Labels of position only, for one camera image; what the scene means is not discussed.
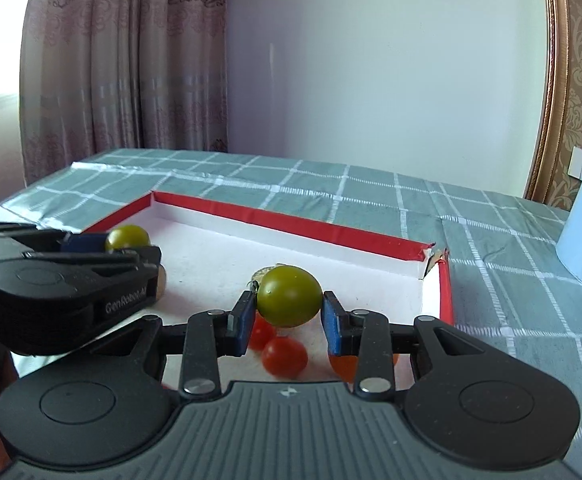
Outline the small green tomato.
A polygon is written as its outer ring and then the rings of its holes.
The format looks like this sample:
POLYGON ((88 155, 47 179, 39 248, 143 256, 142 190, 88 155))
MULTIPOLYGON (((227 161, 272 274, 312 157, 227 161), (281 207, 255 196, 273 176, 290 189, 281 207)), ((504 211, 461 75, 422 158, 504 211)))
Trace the small green tomato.
POLYGON ((104 241, 104 250, 115 252, 116 250, 150 245, 150 235, 145 229, 134 224, 125 224, 125 226, 118 226, 108 232, 104 241))

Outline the orange mandarin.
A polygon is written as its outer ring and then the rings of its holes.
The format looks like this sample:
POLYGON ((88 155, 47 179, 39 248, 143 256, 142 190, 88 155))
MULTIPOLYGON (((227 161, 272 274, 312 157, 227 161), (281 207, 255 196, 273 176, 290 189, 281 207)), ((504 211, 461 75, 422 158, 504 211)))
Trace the orange mandarin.
MULTIPOLYGON (((357 356, 334 356, 328 354, 328 360, 334 373, 337 374, 343 382, 353 384, 355 382, 358 358, 357 356)), ((364 377, 380 377, 382 373, 379 370, 372 370, 368 364, 363 367, 364 377)))

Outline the red cherry tomato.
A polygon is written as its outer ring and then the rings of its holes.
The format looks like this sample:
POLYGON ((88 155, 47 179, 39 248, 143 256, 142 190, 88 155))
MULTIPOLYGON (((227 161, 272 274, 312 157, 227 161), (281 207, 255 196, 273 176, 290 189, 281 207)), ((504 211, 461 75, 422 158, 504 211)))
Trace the red cherry tomato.
POLYGON ((267 342, 261 361, 270 375, 294 379, 307 367, 308 354, 300 341, 291 337, 275 337, 267 342))
POLYGON ((255 316, 251 336, 249 340, 249 348, 261 352, 266 345, 277 336, 277 330, 268 323, 265 318, 259 313, 255 316))

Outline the dark eggplant piece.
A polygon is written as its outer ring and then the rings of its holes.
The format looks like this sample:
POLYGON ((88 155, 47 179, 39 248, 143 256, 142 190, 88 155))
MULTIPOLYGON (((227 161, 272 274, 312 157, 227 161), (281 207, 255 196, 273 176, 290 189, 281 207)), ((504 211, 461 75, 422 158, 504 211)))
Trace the dark eggplant piece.
POLYGON ((262 269, 259 269, 253 273, 249 281, 249 289, 252 292, 257 292, 259 290, 259 284, 263 280, 263 277, 270 272, 277 268, 277 266, 281 266, 281 263, 277 263, 274 266, 264 266, 262 269))

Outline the brown longan fruit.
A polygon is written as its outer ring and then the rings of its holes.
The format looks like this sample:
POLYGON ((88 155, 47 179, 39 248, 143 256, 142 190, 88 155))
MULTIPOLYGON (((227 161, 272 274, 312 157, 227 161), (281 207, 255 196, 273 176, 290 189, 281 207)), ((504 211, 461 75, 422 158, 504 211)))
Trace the brown longan fruit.
POLYGON ((164 295, 166 289, 167 274, 164 266, 159 266, 159 273, 157 273, 157 290, 155 291, 155 299, 160 300, 164 295))

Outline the large green tomato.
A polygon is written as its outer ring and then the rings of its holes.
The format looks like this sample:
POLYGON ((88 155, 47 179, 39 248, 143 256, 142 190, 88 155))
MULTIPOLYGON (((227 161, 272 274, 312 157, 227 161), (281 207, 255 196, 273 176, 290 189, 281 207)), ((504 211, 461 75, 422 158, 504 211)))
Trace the large green tomato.
POLYGON ((297 266, 275 266, 259 281, 257 310, 275 327, 293 328, 310 321, 323 305, 318 281, 297 266))

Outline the red shallow cardboard box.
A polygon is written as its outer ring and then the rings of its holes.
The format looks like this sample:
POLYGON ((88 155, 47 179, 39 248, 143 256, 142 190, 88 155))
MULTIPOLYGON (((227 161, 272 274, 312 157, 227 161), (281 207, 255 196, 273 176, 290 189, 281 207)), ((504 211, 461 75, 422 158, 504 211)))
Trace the red shallow cardboard box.
POLYGON ((257 271, 277 263, 308 271, 345 310, 384 314, 396 324, 419 315, 452 322, 448 256, 415 243, 244 206, 152 192, 89 226, 135 224, 161 248, 164 295, 151 308, 167 325, 210 309, 230 310, 257 271))

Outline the green plaid tablecloth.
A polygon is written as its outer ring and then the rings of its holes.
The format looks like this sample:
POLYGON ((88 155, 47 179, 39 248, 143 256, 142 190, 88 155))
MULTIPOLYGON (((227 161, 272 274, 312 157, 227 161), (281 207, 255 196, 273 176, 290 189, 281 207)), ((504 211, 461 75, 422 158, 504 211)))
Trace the green plaid tablecloth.
POLYGON ((564 382, 581 423, 582 283, 555 247, 567 213, 405 171, 254 155, 116 150, 74 162, 0 200, 0 212, 81 230, 150 191, 352 226, 448 248, 456 325, 564 382))

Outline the brown patterned curtain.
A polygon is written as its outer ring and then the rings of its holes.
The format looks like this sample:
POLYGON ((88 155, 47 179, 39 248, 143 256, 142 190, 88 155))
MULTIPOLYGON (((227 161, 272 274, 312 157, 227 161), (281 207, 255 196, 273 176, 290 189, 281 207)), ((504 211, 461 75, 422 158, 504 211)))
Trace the brown patterned curtain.
POLYGON ((28 0, 27 182, 113 148, 228 146, 227 0, 28 0))

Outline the gold framed padded headboard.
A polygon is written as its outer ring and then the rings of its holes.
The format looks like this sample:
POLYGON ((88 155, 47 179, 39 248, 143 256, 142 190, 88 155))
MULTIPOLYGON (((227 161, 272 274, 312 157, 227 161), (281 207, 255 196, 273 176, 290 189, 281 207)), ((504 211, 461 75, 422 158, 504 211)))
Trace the gold framed padded headboard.
POLYGON ((545 89, 524 197, 569 210, 581 186, 568 168, 582 148, 582 0, 545 0, 545 18, 545 89))

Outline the white wall switch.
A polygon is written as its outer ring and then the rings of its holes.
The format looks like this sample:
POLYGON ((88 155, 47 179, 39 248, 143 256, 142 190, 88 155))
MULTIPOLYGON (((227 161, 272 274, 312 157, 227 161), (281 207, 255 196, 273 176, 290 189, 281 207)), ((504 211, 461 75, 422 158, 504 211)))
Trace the white wall switch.
POLYGON ((582 181, 582 148, 578 146, 572 148, 568 176, 582 181))

